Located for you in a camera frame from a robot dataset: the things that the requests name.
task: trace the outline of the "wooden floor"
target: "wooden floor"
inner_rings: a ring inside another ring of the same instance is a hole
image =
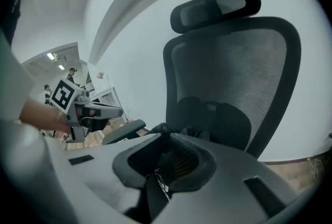
[[[110,120],[110,125],[106,126],[102,131],[104,135],[109,135],[112,131],[125,125],[125,122],[121,119]],[[140,136],[146,134],[146,131],[138,131]],[[56,138],[63,137],[62,132],[56,133]],[[103,141],[103,136],[98,131],[90,133],[85,142],[83,143],[71,143],[67,144],[65,142],[61,143],[64,150],[73,150],[79,148],[90,148],[101,146]],[[325,167],[327,167],[327,162],[324,157],[318,158],[323,161]],[[279,165],[267,165],[267,167],[283,178],[288,184],[300,195],[304,191],[313,187],[315,184],[319,183],[325,174],[324,165],[319,161],[310,161],[314,168],[309,164],[309,161],[301,161],[290,164],[279,164]]]

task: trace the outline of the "black sticker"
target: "black sticker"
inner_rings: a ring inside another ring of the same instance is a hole
[[[53,93],[52,100],[54,100],[61,108],[66,110],[74,92],[75,89],[61,80]]]

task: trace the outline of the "mesh backrest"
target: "mesh backrest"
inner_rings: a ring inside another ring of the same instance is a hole
[[[286,59],[287,52],[295,55]],[[278,18],[228,21],[173,39],[164,50],[167,123],[208,130],[211,141],[247,150],[268,113],[278,113],[269,121],[273,131],[259,133],[272,136],[278,127],[299,60],[298,34]],[[286,63],[291,72],[285,72]],[[278,89],[281,104],[275,101]]]
[[[171,27],[186,33],[204,26],[256,14],[260,0],[191,0],[171,13]]]

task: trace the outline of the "ceiling light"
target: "ceiling light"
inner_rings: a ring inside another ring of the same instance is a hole
[[[48,53],[47,56],[49,57],[49,59],[54,60],[54,56],[52,53]]]

